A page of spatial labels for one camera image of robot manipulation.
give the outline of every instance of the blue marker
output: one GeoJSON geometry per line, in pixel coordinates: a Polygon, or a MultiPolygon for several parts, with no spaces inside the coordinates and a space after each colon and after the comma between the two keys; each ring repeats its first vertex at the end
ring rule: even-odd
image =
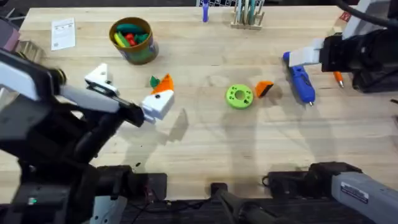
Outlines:
{"type": "Polygon", "coordinates": [[[288,66],[290,75],[292,76],[292,83],[300,99],[304,103],[309,103],[313,106],[315,101],[315,90],[313,89],[308,74],[306,73],[304,66],[293,66],[289,68],[290,52],[285,52],[283,59],[288,66]]]}
{"type": "Polygon", "coordinates": [[[209,21],[209,0],[203,0],[203,22],[209,21]]]}

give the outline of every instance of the green gear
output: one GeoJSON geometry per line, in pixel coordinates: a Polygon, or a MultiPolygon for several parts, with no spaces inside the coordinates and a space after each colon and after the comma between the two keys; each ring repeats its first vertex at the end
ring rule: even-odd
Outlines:
{"type": "Polygon", "coordinates": [[[245,109],[253,102],[253,92],[246,85],[235,84],[228,88],[225,99],[233,108],[245,109]]]}

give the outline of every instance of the cup of colored pens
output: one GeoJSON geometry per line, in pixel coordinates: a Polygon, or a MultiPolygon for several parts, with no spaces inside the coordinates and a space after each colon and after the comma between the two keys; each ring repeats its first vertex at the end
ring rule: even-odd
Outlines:
{"type": "Polygon", "coordinates": [[[159,54],[159,46],[149,23],[138,17],[127,17],[115,22],[109,30],[109,39],[122,56],[134,65],[148,63],[159,54]]]}

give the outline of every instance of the orange block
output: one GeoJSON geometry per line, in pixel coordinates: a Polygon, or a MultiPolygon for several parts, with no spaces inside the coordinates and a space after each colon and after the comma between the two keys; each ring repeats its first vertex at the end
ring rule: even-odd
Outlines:
{"type": "Polygon", "coordinates": [[[174,91],[174,84],[172,77],[167,74],[163,80],[155,87],[154,91],[151,94],[160,93],[166,90],[173,90],[174,91]]]}
{"type": "Polygon", "coordinates": [[[256,85],[256,96],[258,98],[265,96],[272,86],[274,86],[274,83],[271,81],[260,81],[256,85]]]}

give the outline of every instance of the cup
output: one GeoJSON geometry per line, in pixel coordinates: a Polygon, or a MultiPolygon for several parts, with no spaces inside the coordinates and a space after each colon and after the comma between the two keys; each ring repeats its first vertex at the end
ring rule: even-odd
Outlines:
{"type": "Polygon", "coordinates": [[[127,17],[115,22],[109,30],[109,39],[111,40],[113,45],[119,50],[122,56],[128,62],[134,65],[146,64],[155,59],[156,56],[159,54],[159,46],[154,40],[154,35],[152,33],[152,29],[150,28],[149,23],[138,17],[127,17]],[[142,43],[133,47],[121,47],[116,43],[114,39],[116,28],[120,24],[137,25],[145,30],[145,32],[148,34],[148,38],[142,43]]]}

